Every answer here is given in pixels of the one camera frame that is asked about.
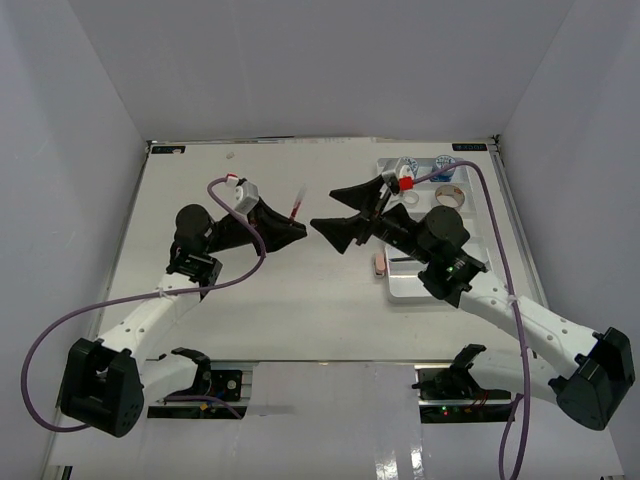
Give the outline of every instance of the white table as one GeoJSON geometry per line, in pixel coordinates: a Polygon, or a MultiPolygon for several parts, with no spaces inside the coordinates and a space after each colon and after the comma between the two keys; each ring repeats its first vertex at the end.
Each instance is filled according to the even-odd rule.
{"type": "MultiPolygon", "coordinates": [[[[110,298],[155,287],[167,264],[173,222],[180,208],[189,203],[200,203],[214,218],[222,216],[222,210],[207,196],[206,186],[227,172],[246,176],[258,185],[261,196],[272,208],[285,214],[288,214],[302,183],[306,183],[308,193],[298,219],[308,225],[314,217],[352,215],[353,211],[332,200],[328,192],[373,178],[378,158],[403,155],[432,158],[440,154],[454,154],[451,144],[336,139],[188,144],[184,154],[151,155],[122,247],[110,298]]],[[[540,300],[534,294],[537,291],[535,273],[528,269],[526,256],[518,247],[509,207],[500,187],[499,172],[490,153],[455,152],[455,156],[474,161],[482,168],[492,193],[516,289],[540,300]]],[[[479,183],[473,173],[471,179],[472,187],[479,192],[479,183]]],[[[231,190],[225,192],[225,189],[220,186],[220,194],[230,199],[231,190]]],[[[475,198],[479,218],[484,219],[480,227],[487,240],[491,261],[497,266],[496,273],[502,276],[486,204],[480,195],[475,195],[475,198]]],[[[269,255],[263,268],[248,281],[209,294],[166,336],[156,353],[183,346],[205,352],[212,359],[227,360],[446,360],[452,359],[468,343],[517,351],[517,342],[508,335],[446,304],[390,304],[384,293],[384,282],[375,280],[372,274],[372,253],[381,248],[377,240],[373,239],[361,247],[352,245],[341,256],[310,227],[308,234],[308,238],[269,255]]],[[[237,277],[256,261],[255,252],[249,246],[222,252],[217,258],[224,264],[220,281],[237,277]]],[[[100,331],[111,328],[133,308],[134,305],[122,305],[109,309],[100,331]]],[[[270,375],[277,378],[273,369],[270,375]]],[[[107,458],[112,458],[122,472],[127,472],[134,467],[145,470],[141,463],[159,461],[164,453],[171,452],[169,463],[172,467],[169,468],[168,460],[164,463],[168,478],[175,478],[169,473],[172,469],[187,472],[195,468],[195,464],[200,466],[193,471],[202,472],[202,465],[206,462],[215,464],[216,459],[226,465],[226,470],[218,472],[220,478],[240,478],[233,467],[220,459],[228,455],[227,442],[238,441],[241,423],[145,420],[122,439],[108,438],[97,431],[65,437],[58,435],[50,463],[77,465],[73,480],[102,478],[103,469],[110,463],[107,458]],[[198,448],[197,445],[203,441],[208,447],[198,448]]],[[[532,428],[527,455],[544,462],[528,467],[530,478],[543,478],[541,472],[545,475],[563,472],[564,475],[567,471],[574,471],[578,457],[583,462],[580,471],[600,472],[600,465],[606,467],[604,473],[621,473],[608,431],[595,433],[584,430],[573,424],[557,407],[543,402],[534,402],[533,423],[535,427],[532,428]],[[550,449],[549,442],[558,442],[557,448],[550,449]],[[581,452],[588,452],[588,455],[580,456],[581,452]]],[[[262,435],[277,442],[277,435],[271,434],[275,427],[272,426],[272,430],[266,424],[263,427],[262,435]]],[[[502,425],[422,426],[427,478],[458,478],[458,473],[464,476],[472,475],[471,472],[475,472],[476,478],[495,478],[501,429],[502,425]],[[446,439],[434,441],[433,435],[446,439]],[[475,452],[470,457],[473,461],[460,460],[456,465],[455,456],[452,458],[447,453],[453,441],[459,451],[475,452]]],[[[336,435],[335,429],[327,428],[323,432],[326,437],[322,441],[334,441],[331,435],[336,435]]],[[[327,461],[342,465],[339,458],[348,460],[357,454],[359,450],[356,450],[332,450],[327,461]]],[[[255,472],[264,471],[260,461],[264,460],[250,455],[243,459],[243,462],[254,462],[255,472]]],[[[298,467],[300,472],[305,471],[304,463],[298,467]]],[[[163,471],[162,468],[149,468],[147,471],[153,470],[154,478],[159,478],[157,475],[163,471]]],[[[246,472],[253,470],[247,469],[244,470],[244,478],[251,477],[246,472]]],[[[336,478],[340,478],[339,470],[335,471],[336,478]]],[[[362,478],[372,477],[365,471],[362,478]]]]}

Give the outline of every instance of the gray wall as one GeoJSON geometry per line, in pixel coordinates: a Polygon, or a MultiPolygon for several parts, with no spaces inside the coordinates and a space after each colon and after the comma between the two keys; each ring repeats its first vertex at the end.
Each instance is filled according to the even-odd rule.
{"type": "MultiPolygon", "coordinates": [[[[0,2],[0,477],[37,478],[49,435],[22,406],[24,354],[48,324],[101,298],[144,143],[66,0],[0,2]]],[[[66,350],[31,373],[52,418],[66,350]]]]}
{"type": "MultiPolygon", "coordinates": [[[[581,0],[504,132],[505,162],[551,307],[615,326],[640,367],[640,5],[581,0]]],[[[640,386],[611,423],[640,479],[640,386]]]]}
{"type": "Polygon", "coordinates": [[[501,132],[573,0],[71,0],[145,139],[501,132]]]}

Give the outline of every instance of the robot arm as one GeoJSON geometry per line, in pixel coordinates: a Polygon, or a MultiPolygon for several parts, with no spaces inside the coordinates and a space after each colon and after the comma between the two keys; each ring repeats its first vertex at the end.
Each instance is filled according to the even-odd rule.
{"type": "MultiPolygon", "coordinates": [[[[587,428],[604,429],[635,381],[629,339],[614,328],[600,334],[572,323],[527,297],[511,298],[498,277],[462,249],[470,235],[455,209],[438,206],[419,221],[401,204],[385,211],[392,195],[413,187],[407,165],[392,162],[367,183],[329,193],[357,210],[356,215],[314,219],[311,226],[340,253],[353,240],[361,245],[374,236],[427,264],[418,278],[434,297],[515,338],[511,303],[517,301],[527,343],[536,352],[530,352],[532,394],[557,403],[587,428]]],[[[450,398],[466,398],[481,389],[521,391],[519,356],[485,350],[482,345],[465,347],[435,381],[419,378],[414,388],[421,395],[436,391],[450,398]]]]}
{"type": "MultiPolygon", "coordinates": [[[[305,226],[269,208],[255,185],[232,176],[228,179],[237,183],[234,209],[247,216],[267,253],[306,236],[305,226]]],[[[62,412],[121,437],[133,428],[145,403],[172,393],[206,394],[211,379],[206,355],[177,348],[169,356],[149,356],[158,341],[206,296],[199,291],[171,292],[215,285],[222,263],[210,254],[252,242],[253,236],[231,215],[216,222],[200,205],[180,210],[169,265],[156,288],[158,296],[143,301],[95,341],[81,338],[71,347],[60,394],[62,412]]]]}

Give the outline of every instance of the cable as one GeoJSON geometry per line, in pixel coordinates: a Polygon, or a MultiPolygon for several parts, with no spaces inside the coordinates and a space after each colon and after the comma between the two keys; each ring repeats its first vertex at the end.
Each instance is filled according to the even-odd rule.
{"type": "Polygon", "coordinates": [[[164,398],[165,402],[212,402],[222,405],[224,408],[229,410],[231,414],[242,420],[242,415],[238,413],[238,411],[229,405],[227,402],[218,397],[211,397],[209,395],[169,395],[164,398]]]}
{"type": "Polygon", "coordinates": [[[84,430],[85,428],[89,428],[89,425],[77,425],[74,427],[60,427],[58,425],[54,425],[52,423],[47,422],[36,411],[35,407],[33,406],[33,402],[31,401],[31,396],[29,395],[29,387],[28,387],[27,381],[29,377],[29,367],[31,365],[31,361],[33,360],[33,356],[36,353],[36,350],[38,349],[40,344],[44,341],[44,339],[53,330],[58,328],[60,325],[71,320],[72,318],[77,317],[78,315],[82,315],[83,313],[91,312],[93,310],[98,310],[101,308],[110,307],[113,305],[120,305],[122,303],[148,300],[151,298],[157,298],[164,295],[185,295],[189,293],[206,293],[212,290],[220,290],[222,288],[230,287],[232,285],[237,285],[238,283],[245,281],[251,275],[256,273],[256,271],[260,268],[260,266],[264,262],[264,259],[267,256],[267,248],[264,244],[264,241],[262,240],[262,237],[260,236],[260,234],[257,232],[255,228],[253,228],[244,218],[242,218],[242,216],[239,213],[237,213],[229,205],[227,205],[224,201],[222,201],[222,199],[220,199],[220,197],[218,197],[213,191],[213,187],[215,187],[216,185],[219,185],[220,183],[225,183],[226,180],[227,180],[226,177],[222,177],[212,181],[211,183],[209,183],[209,185],[207,185],[207,192],[209,193],[209,196],[213,199],[214,202],[220,205],[222,209],[224,209],[229,215],[235,218],[244,228],[249,230],[249,233],[251,233],[251,235],[255,237],[256,241],[258,242],[258,246],[260,247],[260,258],[258,259],[256,264],[253,266],[253,268],[249,270],[247,273],[245,273],[244,275],[236,278],[235,280],[230,280],[228,282],[220,283],[218,285],[210,285],[208,287],[179,288],[174,290],[165,290],[164,292],[143,293],[141,295],[132,295],[130,297],[116,298],[113,300],[107,300],[105,302],[95,303],[93,305],[82,307],[77,310],[74,310],[73,312],[67,313],[66,315],[60,317],[58,320],[53,322],[38,336],[38,338],[36,338],[36,340],[33,342],[33,345],[29,347],[29,350],[27,351],[27,355],[24,358],[24,362],[22,363],[22,370],[20,371],[20,393],[22,394],[22,401],[24,402],[24,406],[27,408],[29,415],[31,415],[31,418],[33,418],[38,425],[56,433],[78,432],[80,430],[84,430]]]}
{"type": "MultiPolygon", "coordinates": [[[[507,253],[504,249],[504,244],[502,243],[502,237],[500,235],[500,230],[498,229],[498,221],[496,220],[496,214],[493,208],[493,202],[491,201],[491,196],[489,195],[489,188],[487,187],[487,182],[482,174],[482,170],[475,163],[469,162],[468,160],[460,160],[459,162],[451,163],[435,172],[431,172],[422,177],[416,178],[414,183],[422,183],[429,180],[432,177],[440,175],[447,170],[451,170],[456,167],[470,167],[476,171],[478,177],[480,178],[480,184],[482,185],[482,192],[484,193],[485,199],[487,201],[487,207],[489,209],[489,217],[491,218],[491,226],[493,227],[493,231],[496,236],[496,243],[498,244],[498,251],[500,252],[500,259],[502,260],[502,265],[504,267],[504,274],[507,280],[507,291],[509,295],[515,295],[515,288],[513,286],[513,278],[511,277],[511,268],[509,267],[509,261],[507,260],[507,253]]],[[[520,307],[518,307],[518,302],[513,302],[511,304],[513,308],[513,313],[515,315],[516,322],[516,330],[518,332],[518,343],[520,344],[520,356],[522,357],[522,371],[524,373],[524,412],[522,418],[522,432],[520,433],[520,445],[518,447],[518,454],[516,456],[516,463],[513,467],[513,472],[511,474],[510,480],[515,480],[518,478],[520,474],[520,469],[522,468],[522,461],[524,459],[524,452],[527,447],[527,439],[529,437],[529,420],[531,418],[531,373],[529,372],[529,356],[527,355],[527,343],[525,339],[524,325],[522,323],[522,315],[520,314],[520,307]]],[[[500,445],[500,454],[498,458],[499,462],[499,471],[500,471],[500,480],[506,480],[504,476],[504,449],[506,448],[506,437],[509,434],[509,430],[511,428],[511,423],[513,423],[513,418],[515,417],[515,411],[518,408],[518,402],[514,402],[513,405],[513,415],[510,417],[510,421],[507,422],[505,426],[505,432],[503,434],[504,442],[500,445]]]]}

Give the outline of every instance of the black label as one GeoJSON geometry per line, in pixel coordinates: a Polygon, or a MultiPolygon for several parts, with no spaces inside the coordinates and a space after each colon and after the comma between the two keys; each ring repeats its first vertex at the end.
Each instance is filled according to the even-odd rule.
{"type": "Polygon", "coordinates": [[[184,145],[156,145],[151,147],[151,153],[184,153],[186,149],[184,145]]]}
{"type": "Polygon", "coordinates": [[[454,152],[486,152],[486,143],[452,143],[454,152]]]}

